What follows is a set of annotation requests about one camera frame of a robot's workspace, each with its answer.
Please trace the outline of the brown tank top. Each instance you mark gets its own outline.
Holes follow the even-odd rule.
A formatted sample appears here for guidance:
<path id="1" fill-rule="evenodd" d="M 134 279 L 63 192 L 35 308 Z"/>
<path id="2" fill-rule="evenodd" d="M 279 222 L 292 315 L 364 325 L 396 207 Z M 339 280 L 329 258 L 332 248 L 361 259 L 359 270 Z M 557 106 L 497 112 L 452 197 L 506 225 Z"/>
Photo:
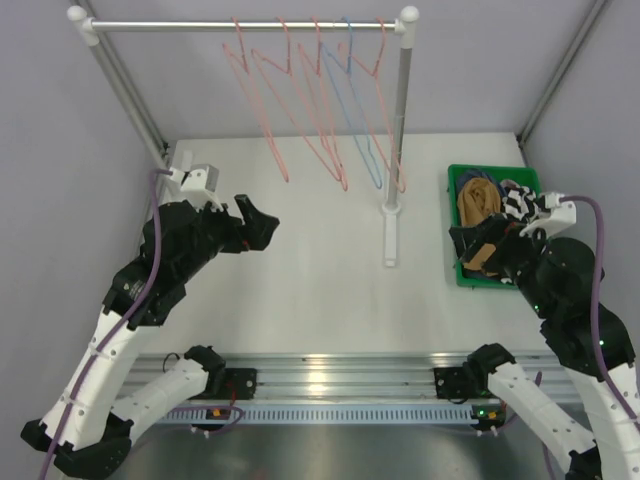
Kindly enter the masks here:
<path id="1" fill-rule="evenodd" d="M 484 179 L 473 179 L 467 182 L 457 197 L 457 207 L 463 227 L 476 226 L 490 214 L 500 213 L 502 206 L 501 195 L 497 187 Z M 497 277 L 498 273 L 488 270 L 484 263 L 496 251 L 494 244 L 484 244 L 478 252 L 482 255 L 483 274 Z"/>

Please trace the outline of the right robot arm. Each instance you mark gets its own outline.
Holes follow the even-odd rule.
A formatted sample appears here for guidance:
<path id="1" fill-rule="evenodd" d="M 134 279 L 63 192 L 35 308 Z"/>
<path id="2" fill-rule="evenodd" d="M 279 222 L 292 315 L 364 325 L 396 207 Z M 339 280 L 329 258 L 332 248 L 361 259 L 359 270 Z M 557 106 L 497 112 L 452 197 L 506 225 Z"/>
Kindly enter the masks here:
<path id="1" fill-rule="evenodd" d="M 438 398 L 506 403 L 555 457 L 568 479 L 639 476 L 639 391 L 624 323 L 597 300 L 602 278 L 583 242 L 493 214 L 449 235 L 459 261 L 479 260 L 513 282 L 541 321 L 540 333 L 575 387 L 590 422 L 575 423 L 504 346 L 485 344 L 459 367 L 436 369 Z"/>

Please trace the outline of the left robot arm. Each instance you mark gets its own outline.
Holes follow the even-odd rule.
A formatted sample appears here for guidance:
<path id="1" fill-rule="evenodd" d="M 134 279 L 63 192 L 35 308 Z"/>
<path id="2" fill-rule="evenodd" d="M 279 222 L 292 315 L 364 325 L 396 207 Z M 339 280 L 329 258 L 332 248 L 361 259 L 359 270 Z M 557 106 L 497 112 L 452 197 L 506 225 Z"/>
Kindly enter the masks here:
<path id="1" fill-rule="evenodd" d="M 43 418 L 21 431 L 27 444 L 45 453 L 47 465 L 70 478 L 106 479 L 167 413 L 191 398 L 223 391 L 225 359 L 210 346 L 196 345 L 160 377 L 127 398 L 118 396 L 142 348 L 209 261 L 269 246 L 279 219 L 259 211 L 246 195 L 234 200 L 238 217 L 211 201 L 154 206 L 139 254 L 115 274 L 69 384 Z"/>

